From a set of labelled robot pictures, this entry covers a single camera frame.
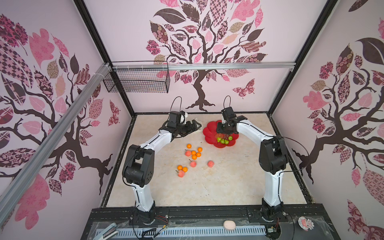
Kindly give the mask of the red flower-shaped fruit bowl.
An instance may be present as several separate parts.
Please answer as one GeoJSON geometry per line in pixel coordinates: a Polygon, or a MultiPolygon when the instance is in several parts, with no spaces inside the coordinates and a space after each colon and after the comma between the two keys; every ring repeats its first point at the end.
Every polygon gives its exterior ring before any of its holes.
{"type": "Polygon", "coordinates": [[[222,149],[225,147],[232,147],[236,144],[236,140],[239,138],[239,134],[232,134],[233,140],[229,141],[228,145],[221,144],[220,142],[217,142],[217,139],[215,138],[215,135],[217,134],[217,123],[221,122],[221,120],[215,121],[215,122],[209,122],[207,126],[203,129],[203,134],[205,136],[205,141],[208,144],[214,145],[216,148],[222,149]]]}

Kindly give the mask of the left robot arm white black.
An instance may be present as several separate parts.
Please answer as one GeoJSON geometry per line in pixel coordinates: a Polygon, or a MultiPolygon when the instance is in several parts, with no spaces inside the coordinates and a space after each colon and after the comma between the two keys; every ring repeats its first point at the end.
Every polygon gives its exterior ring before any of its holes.
{"type": "Polygon", "coordinates": [[[155,154],[174,139],[186,137],[202,127],[196,120],[187,121],[187,117],[184,111],[170,112],[154,137],[141,145],[128,148],[122,178],[134,191],[138,219],[145,224],[155,220],[156,204],[149,185],[155,171],[155,154]]]}

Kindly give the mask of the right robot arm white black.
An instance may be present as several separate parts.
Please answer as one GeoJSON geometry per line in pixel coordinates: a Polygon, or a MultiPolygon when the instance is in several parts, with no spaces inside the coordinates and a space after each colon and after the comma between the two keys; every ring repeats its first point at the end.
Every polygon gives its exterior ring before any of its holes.
{"type": "Polygon", "coordinates": [[[252,124],[246,117],[237,116],[231,107],[222,111],[222,121],[217,124],[221,134],[243,134],[259,148],[259,164],[265,171],[265,194],[262,198],[261,216],[271,222],[283,212],[281,200],[282,178],[288,163],[288,151],[283,137],[273,136],[252,124]]]}

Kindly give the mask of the pink round sticker toy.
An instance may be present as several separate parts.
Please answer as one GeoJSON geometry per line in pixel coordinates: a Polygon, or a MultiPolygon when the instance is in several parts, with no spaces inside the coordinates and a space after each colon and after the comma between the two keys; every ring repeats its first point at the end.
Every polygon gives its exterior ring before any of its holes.
{"type": "Polygon", "coordinates": [[[315,227],[313,221],[305,217],[299,217],[298,224],[306,232],[313,230],[315,227]]]}

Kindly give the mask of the white stapler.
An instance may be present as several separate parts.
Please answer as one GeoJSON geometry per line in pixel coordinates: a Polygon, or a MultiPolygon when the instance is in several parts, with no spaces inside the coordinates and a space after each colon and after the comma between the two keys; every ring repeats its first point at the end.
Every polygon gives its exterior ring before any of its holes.
{"type": "Polygon", "coordinates": [[[102,230],[100,233],[96,234],[96,236],[93,238],[93,240],[109,240],[115,236],[117,236],[119,233],[117,229],[117,224],[112,223],[107,228],[102,230]]]}

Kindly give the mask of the aluminium rail back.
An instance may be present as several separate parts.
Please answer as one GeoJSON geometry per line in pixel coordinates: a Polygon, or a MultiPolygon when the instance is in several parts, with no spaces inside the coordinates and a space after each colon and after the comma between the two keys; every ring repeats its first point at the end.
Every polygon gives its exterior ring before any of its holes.
{"type": "Polygon", "coordinates": [[[169,71],[189,71],[189,70],[230,70],[230,69],[293,69],[294,62],[260,62],[260,63],[219,63],[219,64],[134,64],[134,62],[124,62],[125,65],[116,65],[114,70],[169,70],[169,71]]]}

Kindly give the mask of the aluminium rail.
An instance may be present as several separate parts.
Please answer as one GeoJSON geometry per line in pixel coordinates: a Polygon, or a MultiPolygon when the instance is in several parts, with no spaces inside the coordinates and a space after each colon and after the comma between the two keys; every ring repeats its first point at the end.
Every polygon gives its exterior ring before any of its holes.
{"type": "Polygon", "coordinates": [[[70,125],[75,121],[82,107],[86,105],[94,90],[110,72],[110,70],[111,68],[109,63],[103,63],[98,68],[95,74],[91,77],[90,82],[83,88],[83,91],[74,100],[63,117],[57,124],[54,125],[51,133],[36,149],[32,158],[25,164],[20,173],[14,178],[14,180],[6,188],[5,192],[1,195],[1,224],[3,224],[8,218],[20,198],[43,167],[44,163],[48,160],[53,150],[65,135],[70,125]]]}
{"type": "Polygon", "coordinates": [[[219,63],[219,64],[134,64],[134,62],[124,62],[125,65],[116,65],[114,70],[169,70],[169,71],[189,71],[189,70],[230,70],[230,69],[293,69],[294,62],[260,62],[260,63],[219,63]]]}

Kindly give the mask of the aluminium rail left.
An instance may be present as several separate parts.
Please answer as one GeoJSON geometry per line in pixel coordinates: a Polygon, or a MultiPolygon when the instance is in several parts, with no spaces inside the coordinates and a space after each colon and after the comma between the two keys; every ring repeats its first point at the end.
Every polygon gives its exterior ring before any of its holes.
{"type": "Polygon", "coordinates": [[[63,117],[57,124],[54,125],[51,133],[36,149],[32,158],[25,164],[20,173],[14,178],[14,180],[6,188],[5,192],[1,195],[1,224],[3,224],[8,218],[20,198],[43,167],[44,163],[48,160],[53,150],[65,135],[70,125],[75,121],[82,107],[86,105],[94,90],[110,72],[110,70],[111,68],[109,63],[103,63],[98,68],[95,74],[91,77],[90,82],[83,88],[83,91],[74,100],[63,117]]]}

